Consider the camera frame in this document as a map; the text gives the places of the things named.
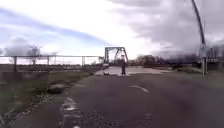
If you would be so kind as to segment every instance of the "fence post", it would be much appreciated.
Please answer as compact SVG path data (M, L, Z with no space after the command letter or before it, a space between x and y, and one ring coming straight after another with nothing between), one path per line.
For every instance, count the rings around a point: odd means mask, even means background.
M47 65L49 65L49 64L50 64L50 57L47 56Z
M17 72L17 56L14 56L14 72Z

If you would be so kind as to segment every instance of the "wet pavement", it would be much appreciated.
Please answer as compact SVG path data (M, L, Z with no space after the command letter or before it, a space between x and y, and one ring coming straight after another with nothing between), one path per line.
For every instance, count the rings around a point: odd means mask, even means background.
M98 72L19 117L13 128L224 127L222 79L214 84L216 76L143 70L122 77L117 68L107 70L117 75Z

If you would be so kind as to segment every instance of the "sky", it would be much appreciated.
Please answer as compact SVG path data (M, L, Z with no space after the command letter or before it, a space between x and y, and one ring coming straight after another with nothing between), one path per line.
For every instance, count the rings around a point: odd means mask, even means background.
M224 1L196 3L206 43L222 44ZM0 0L0 19L3 54L25 54L21 47L37 45L45 54L103 56L104 47L122 46L132 59L200 47L191 0Z

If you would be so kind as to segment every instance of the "road marking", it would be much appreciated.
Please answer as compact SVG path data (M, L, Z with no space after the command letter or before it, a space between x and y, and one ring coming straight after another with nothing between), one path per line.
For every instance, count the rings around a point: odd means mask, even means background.
M137 86L137 85L129 86L129 87L132 87L132 88L139 88L139 89L143 90L144 92L149 93L149 91L148 91L147 89L145 89L145 88L143 88L143 87L140 87L140 86Z
M65 100L64 104L62 104L62 107L66 111L72 111L77 109L75 102L73 101L72 98L69 97Z

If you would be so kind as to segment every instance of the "dry grass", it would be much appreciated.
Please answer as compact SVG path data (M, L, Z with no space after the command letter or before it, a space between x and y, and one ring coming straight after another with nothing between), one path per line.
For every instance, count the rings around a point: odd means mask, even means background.
M90 73L87 72L45 73L29 80L5 84L3 88L0 88L0 118L2 118L0 127L1 124L12 121L18 113L39 103L49 95L47 89L50 85L58 83L73 85L72 83L89 75Z

